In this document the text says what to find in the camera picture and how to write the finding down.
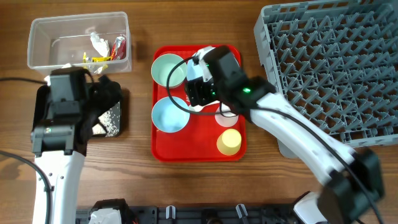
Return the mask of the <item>white rice pile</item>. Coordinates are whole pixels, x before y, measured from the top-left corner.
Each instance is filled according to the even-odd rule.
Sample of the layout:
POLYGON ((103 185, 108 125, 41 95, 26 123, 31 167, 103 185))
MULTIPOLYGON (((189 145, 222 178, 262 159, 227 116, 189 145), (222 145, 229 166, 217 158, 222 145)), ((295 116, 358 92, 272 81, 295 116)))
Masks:
POLYGON ((93 126, 93 137, 116 137, 121 129, 121 110, 114 106, 99 117, 99 123, 93 126))

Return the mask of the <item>yellow candy wrapper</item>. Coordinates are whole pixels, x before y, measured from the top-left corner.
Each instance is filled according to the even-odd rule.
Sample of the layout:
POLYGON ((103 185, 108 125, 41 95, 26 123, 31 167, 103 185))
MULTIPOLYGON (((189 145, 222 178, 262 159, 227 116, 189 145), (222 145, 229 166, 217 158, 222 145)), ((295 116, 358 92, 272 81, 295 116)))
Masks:
POLYGON ((110 61, 111 57, 89 57, 86 52, 83 52, 83 63, 88 63, 84 65, 83 68, 89 70, 91 73, 101 74, 107 68, 107 61, 110 61))

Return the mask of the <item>light blue bowl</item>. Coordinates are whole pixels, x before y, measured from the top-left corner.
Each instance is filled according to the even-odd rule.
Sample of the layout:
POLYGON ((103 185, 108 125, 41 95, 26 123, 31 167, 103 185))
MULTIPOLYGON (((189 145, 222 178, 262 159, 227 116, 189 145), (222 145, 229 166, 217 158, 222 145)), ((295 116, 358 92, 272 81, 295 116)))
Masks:
POLYGON ((165 133, 181 131, 190 119, 190 113, 175 106, 168 96, 153 106, 151 116, 154 126, 165 133))

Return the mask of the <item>mint green bowl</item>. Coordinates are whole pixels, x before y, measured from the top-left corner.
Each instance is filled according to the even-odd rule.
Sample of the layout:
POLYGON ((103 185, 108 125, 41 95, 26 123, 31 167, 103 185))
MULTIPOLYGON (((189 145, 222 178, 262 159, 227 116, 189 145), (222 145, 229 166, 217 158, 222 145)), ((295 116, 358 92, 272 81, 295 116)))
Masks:
MULTIPOLYGON (((166 87, 167 77, 171 69, 181 62, 183 58, 175 54, 164 54, 157 57, 151 67, 152 79, 160 86, 166 87)), ((169 80, 169 88, 180 86, 187 77, 187 64, 177 67, 169 80)))

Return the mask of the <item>red snack wrapper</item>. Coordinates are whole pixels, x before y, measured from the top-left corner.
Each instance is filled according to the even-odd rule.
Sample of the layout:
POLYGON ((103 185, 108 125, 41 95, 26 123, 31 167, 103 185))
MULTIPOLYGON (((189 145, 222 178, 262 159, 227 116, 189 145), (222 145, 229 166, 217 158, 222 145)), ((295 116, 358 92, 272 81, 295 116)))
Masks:
POLYGON ((111 51, 111 60, 121 60, 126 53, 126 37, 124 35, 118 36, 113 44, 111 51))

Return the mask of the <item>white tissue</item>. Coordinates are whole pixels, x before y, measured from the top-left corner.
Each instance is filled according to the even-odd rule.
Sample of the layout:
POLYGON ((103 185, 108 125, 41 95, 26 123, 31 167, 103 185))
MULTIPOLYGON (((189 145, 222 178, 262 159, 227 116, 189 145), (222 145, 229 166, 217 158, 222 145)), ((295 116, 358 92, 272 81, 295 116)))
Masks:
POLYGON ((107 40, 102 39, 96 32, 90 34, 90 41, 94 49, 102 56, 108 57, 110 54, 107 40))

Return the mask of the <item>light blue plate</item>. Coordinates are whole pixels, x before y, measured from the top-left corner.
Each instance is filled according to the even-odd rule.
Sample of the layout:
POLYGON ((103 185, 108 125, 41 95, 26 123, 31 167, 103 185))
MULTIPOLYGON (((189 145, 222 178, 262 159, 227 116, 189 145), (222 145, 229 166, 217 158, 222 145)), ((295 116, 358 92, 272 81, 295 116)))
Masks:
POLYGON ((187 80, 202 78, 207 82, 212 78, 217 83, 241 70, 239 62, 228 46, 207 46, 196 51, 187 62, 187 80))

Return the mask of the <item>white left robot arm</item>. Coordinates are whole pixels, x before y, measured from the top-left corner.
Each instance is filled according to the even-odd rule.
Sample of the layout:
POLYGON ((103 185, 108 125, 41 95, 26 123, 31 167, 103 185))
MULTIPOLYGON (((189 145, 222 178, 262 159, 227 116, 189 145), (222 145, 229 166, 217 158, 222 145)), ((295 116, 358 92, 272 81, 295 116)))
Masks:
POLYGON ((31 132, 37 180, 33 223, 74 223, 88 141, 99 117, 123 98, 106 75, 54 75, 37 90, 31 132))

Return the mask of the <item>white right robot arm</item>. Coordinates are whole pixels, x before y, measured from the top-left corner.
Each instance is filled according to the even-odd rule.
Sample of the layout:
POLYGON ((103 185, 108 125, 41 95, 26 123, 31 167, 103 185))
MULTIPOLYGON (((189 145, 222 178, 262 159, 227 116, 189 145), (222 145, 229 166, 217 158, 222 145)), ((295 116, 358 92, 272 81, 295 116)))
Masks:
POLYGON ((190 80, 189 101, 205 106, 216 100, 234 114, 265 129, 284 143, 313 172, 323 189, 307 193, 293 206, 303 223, 353 223, 372 209, 379 223, 377 201, 384 197, 379 158, 370 149, 360 153, 316 127, 261 77, 190 80))

